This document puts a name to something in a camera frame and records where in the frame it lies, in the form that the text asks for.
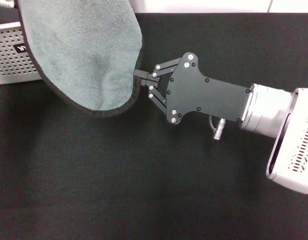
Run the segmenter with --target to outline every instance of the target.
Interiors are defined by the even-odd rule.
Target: perforated metal panel
[[[19,22],[0,24],[0,84],[41,79],[23,43]]]

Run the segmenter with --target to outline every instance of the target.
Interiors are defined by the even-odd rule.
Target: black fabric trim
[[[15,4],[16,4],[16,6],[19,6],[18,0],[15,1]],[[134,105],[134,103],[138,99],[138,96],[139,96],[139,93],[140,93],[140,88],[141,88],[141,79],[138,78],[138,77],[133,77],[133,90],[132,90],[132,94],[131,94],[130,98],[128,99],[128,101],[126,103],[124,103],[122,106],[115,108],[115,109],[103,110],[103,111],[91,110],[91,109],[88,109],[88,108],[76,103],[72,99],[70,99],[57,86],[55,86],[54,83],[52,83],[49,80],[49,78],[45,75],[41,66],[37,62],[36,58],[34,57],[32,51],[31,51],[30,45],[28,43],[27,35],[26,35],[26,32],[25,32],[24,24],[23,24],[23,18],[22,18],[22,14],[21,14],[20,10],[18,10],[18,14],[19,14],[20,25],[21,25],[21,29],[22,29],[23,37],[24,37],[24,44],[25,44],[25,47],[26,47],[26,50],[28,52],[30,59],[32,60],[34,66],[36,67],[36,69],[37,69],[39,75],[41,76],[42,80],[65,103],[79,109],[80,111],[84,112],[85,114],[88,114],[90,116],[97,117],[97,118],[106,118],[106,117],[112,117],[112,116],[122,114],[122,113],[126,112],[127,110],[129,110]],[[144,44],[142,45],[142,47],[139,51],[138,59],[137,59],[136,64],[135,64],[135,69],[139,69],[141,67],[143,52],[144,52]]]

